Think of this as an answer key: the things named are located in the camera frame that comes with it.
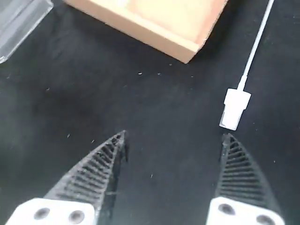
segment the black cloth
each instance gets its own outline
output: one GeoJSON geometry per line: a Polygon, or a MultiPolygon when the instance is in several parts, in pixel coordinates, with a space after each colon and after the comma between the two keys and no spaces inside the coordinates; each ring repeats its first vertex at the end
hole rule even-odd
{"type": "MultiPolygon", "coordinates": [[[[267,0],[229,0],[187,65],[54,3],[0,65],[1,223],[126,129],[130,162],[112,224],[204,224],[228,132],[218,126],[223,100],[240,80],[267,0]]],[[[287,224],[300,223],[299,12],[299,0],[275,1],[245,87],[252,97],[233,132],[263,169],[287,224]]]]}

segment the cable connector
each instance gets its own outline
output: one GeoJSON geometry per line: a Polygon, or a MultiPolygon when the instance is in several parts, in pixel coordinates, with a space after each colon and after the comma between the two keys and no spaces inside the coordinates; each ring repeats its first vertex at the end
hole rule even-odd
{"type": "Polygon", "coordinates": [[[236,130],[243,114],[247,108],[251,94],[238,89],[228,89],[224,100],[224,111],[220,121],[220,127],[236,130]]]}

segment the wooden block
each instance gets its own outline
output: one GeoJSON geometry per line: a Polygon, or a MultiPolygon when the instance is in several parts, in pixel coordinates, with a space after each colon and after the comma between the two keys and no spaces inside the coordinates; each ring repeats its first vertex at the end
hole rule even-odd
{"type": "Polygon", "coordinates": [[[228,0],[65,0],[106,24],[188,63],[228,0]]]}

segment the screw hole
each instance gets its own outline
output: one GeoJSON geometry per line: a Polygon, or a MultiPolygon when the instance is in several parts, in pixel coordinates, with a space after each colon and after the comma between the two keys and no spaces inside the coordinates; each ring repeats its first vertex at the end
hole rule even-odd
{"type": "Polygon", "coordinates": [[[84,220],[84,213],[80,210],[74,211],[69,216],[69,221],[72,224],[79,224],[84,220]]]}
{"type": "Polygon", "coordinates": [[[50,212],[50,209],[48,208],[42,208],[39,209],[35,214],[34,214],[34,219],[39,220],[39,219],[44,219],[48,216],[50,212]]]}
{"type": "Polygon", "coordinates": [[[274,220],[266,215],[260,215],[256,218],[256,221],[261,225],[275,225],[274,220]]]}
{"type": "Polygon", "coordinates": [[[219,205],[218,209],[227,215],[235,215],[235,211],[234,211],[233,207],[231,207],[228,204],[221,204],[221,205],[219,205]]]}

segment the clear plastic container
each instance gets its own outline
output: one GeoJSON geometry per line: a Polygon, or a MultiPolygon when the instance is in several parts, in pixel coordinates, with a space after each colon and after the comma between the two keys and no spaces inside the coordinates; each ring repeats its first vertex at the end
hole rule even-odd
{"type": "Polygon", "coordinates": [[[11,56],[52,8],[50,0],[0,0],[0,63],[11,56]]]}

